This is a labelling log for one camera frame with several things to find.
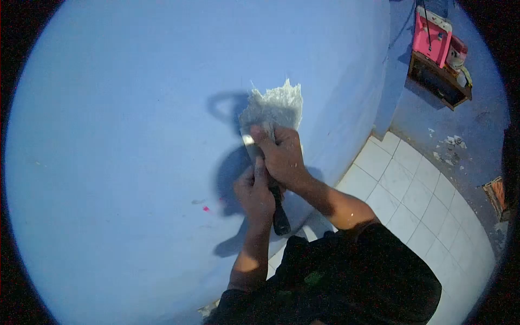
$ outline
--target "black handle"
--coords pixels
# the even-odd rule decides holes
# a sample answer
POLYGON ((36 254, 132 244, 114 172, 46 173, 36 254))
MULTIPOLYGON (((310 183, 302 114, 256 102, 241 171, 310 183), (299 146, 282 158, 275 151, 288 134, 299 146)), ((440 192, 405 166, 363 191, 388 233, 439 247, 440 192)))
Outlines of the black handle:
POLYGON ((275 234, 278 236, 287 235, 291 232, 291 224, 289 224, 289 220, 287 219, 287 215, 282 207, 282 195, 280 193, 280 188, 278 186, 274 186, 269 188, 272 193, 272 196, 275 197, 275 214, 272 215, 272 227, 275 229, 275 234))

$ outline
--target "white tile floor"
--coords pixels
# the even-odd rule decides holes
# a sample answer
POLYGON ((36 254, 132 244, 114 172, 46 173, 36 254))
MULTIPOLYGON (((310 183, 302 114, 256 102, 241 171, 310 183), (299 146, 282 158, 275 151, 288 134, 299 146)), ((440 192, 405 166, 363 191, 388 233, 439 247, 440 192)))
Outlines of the white tile floor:
MULTIPOLYGON (((489 239, 475 213, 427 158, 387 133, 371 137, 336 187, 374 210, 381 222, 421 257, 443 286, 429 324, 460 324, 495 267, 489 239)), ((297 234, 315 240, 332 225, 313 214, 297 234)), ((271 277, 285 246, 269 260, 271 277)))

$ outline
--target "blue painted wall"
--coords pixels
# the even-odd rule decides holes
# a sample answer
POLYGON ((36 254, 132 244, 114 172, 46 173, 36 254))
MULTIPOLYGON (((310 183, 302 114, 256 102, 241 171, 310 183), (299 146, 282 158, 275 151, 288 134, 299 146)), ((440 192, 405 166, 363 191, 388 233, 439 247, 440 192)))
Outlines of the blue painted wall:
MULTIPOLYGON (((6 142, 18 248, 55 317, 198 322, 245 230, 230 186, 249 162, 236 116, 251 83, 301 83, 305 162, 332 184, 374 123, 389 20, 387 1, 65 2, 6 142)), ((296 229, 310 207, 285 210, 296 229)))
POLYGON ((374 135, 382 139, 390 128, 408 73, 412 53, 415 0, 390 1, 390 44, 381 101, 374 121, 374 135))
POLYGON ((464 10, 453 1, 449 1, 448 19, 453 34, 469 48, 465 65, 474 83, 473 100, 459 105, 453 112, 415 82, 407 80, 392 130, 408 138, 452 181, 476 211, 493 243, 498 240, 494 230, 497 218, 480 186, 501 174, 503 131, 509 124, 508 102, 486 44, 464 10), (467 149, 456 147, 460 161, 451 166, 437 161, 432 153, 438 152, 446 158, 448 147, 439 141, 454 135, 465 141, 467 149))

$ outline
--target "person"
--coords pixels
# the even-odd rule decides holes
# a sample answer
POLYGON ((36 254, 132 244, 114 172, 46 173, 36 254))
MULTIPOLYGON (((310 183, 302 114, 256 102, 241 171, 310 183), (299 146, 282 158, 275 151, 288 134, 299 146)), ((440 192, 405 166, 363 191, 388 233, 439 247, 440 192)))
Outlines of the person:
POLYGON ((298 133, 276 127, 273 142, 258 126, 257 158, 234 184, 248 219, 245 241, 219 305, 205 324, 426 324, 441 285, 415 253, 363 201, 313 178, 298 133), (269 174, 338 229, 313 242, 291 236, 270 279, 267 254, 275 200, 269 174))

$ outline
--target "black cable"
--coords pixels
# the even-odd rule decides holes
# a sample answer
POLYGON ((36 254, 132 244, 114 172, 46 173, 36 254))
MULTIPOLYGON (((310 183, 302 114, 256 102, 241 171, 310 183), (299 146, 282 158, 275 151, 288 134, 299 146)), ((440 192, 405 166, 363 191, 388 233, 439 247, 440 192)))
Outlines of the black cable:
POLYGON ((426 30, 428 31, 428 41, 430 42, 430 48, 428 50, 431 51, 432 50, 432 39, 430 37, 430 25, 428 24, 428 14, 426 13, 426 4, 424 3, 424 0, 423 0, 423 8, 424 8, 424 16, 426 17, 426 30))

